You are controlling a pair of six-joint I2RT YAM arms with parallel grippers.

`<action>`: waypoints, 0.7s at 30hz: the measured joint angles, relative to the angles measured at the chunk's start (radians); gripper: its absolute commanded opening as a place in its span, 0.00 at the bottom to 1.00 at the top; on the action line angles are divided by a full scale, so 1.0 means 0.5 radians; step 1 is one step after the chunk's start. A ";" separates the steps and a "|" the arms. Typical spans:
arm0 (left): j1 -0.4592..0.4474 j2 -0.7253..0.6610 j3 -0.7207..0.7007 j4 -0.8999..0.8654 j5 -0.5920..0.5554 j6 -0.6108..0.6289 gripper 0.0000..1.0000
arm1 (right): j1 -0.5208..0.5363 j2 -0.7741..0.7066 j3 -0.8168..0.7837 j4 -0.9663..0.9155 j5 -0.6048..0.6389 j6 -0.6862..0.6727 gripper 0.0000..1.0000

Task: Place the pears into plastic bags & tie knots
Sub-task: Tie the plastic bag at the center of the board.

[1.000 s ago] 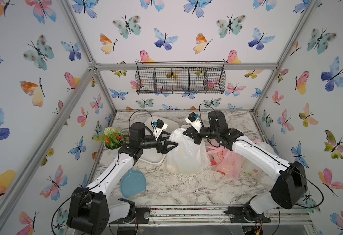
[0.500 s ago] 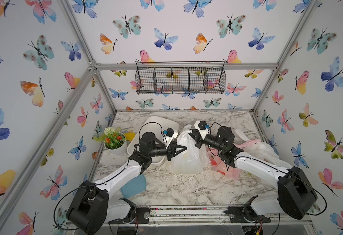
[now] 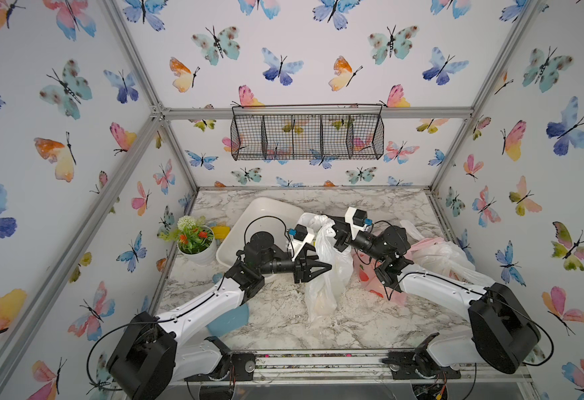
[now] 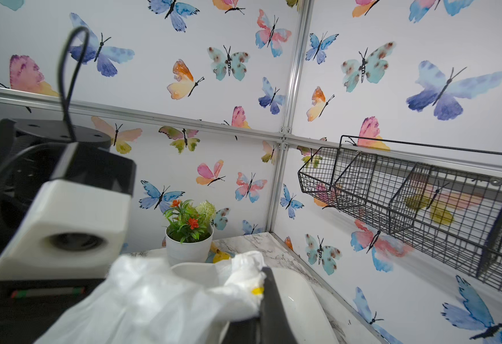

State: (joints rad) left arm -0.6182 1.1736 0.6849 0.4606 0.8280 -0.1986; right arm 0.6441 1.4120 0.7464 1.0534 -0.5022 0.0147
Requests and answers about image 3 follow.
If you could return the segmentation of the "pink apple print plastic bag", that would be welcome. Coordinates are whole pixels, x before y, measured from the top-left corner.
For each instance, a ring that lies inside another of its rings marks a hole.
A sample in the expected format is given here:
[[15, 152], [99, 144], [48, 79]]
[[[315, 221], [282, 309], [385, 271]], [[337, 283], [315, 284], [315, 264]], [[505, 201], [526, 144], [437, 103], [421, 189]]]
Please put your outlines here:
[[[405, 258], [412, 261], [415, 252], [444, 242], [445, 240], [440, 237], [425, 238], [418, 243], [413, 244], [410, 250], [405, 254]], [[380, 283], [380, 280], [376, 277], [376, 259], [370, 258], [370, 256], [360, 253], [356, 250], [353, 250], [351, 255], [353, 256], [353, 266], [355, 268], [355, 273], [358, 274], [361, 287], [366, 292], [373, 293], [380, 298], [390, 301], [391, 303], [398, 304], [400, 307], [405, 306], [408, 294], [400, 293], [398, 290], [390, 291], [390, 289], [386, 288], [382, 283]]]

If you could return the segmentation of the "white cartoon print plastic bag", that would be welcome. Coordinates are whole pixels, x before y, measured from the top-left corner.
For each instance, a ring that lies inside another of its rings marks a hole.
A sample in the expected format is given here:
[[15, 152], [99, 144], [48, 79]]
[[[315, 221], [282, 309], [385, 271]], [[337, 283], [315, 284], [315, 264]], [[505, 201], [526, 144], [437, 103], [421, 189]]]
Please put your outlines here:
[[405, 258], [420, 267], [447, 278], [482, 287], [490, 287], [495, 283], [493, 278], [475, 269], [475, 265], [457, 244], [440, 237], [425, 238], [415, 225], [407, 220], [401, 220], [400, 227], [404, 228], [408, 236], [416, 241], [411, 245]]

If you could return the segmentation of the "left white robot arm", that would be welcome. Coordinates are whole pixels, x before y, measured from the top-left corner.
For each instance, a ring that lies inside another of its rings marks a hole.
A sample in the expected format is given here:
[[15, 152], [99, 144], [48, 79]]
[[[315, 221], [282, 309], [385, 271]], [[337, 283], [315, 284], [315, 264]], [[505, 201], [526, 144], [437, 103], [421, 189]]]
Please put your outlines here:
[[108, 360], [108, 372], [131, 399], [158, 398], [170, 384], [193, 377], [225, 380], [233, 371], [231, 350], [215, 336], [198, 344], [190, 339], [255, 297], [266, 276], [290, 273], [295, 283], [308, 283], [331, 268], [311, 243], [289, 253], [275, 244], [272, 234], [255, 233], [213, 288], [158, 316], [136, 315]]

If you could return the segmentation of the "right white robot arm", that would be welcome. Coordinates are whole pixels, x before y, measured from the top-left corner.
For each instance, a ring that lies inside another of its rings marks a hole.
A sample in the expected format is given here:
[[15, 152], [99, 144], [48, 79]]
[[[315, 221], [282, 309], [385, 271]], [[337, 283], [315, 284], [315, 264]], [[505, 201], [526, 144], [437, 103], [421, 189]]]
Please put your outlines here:
[[335, 221], [338, 250], [353, 248], [372, 260], [374, 273], [388, 295], [407, 293], [425, 298], [462, 316], [465, 331], [432, 333], [413, 350], [420, 373], [433, 376], [457, 364], [486, 363], [506, 374], [515, 373], [539, 343], [540, 330], [507, 286], [463, 283], [430, 272], [406, 257], [410, 245], [404, 228], [390, 225], [370, 233], [364, 224]]

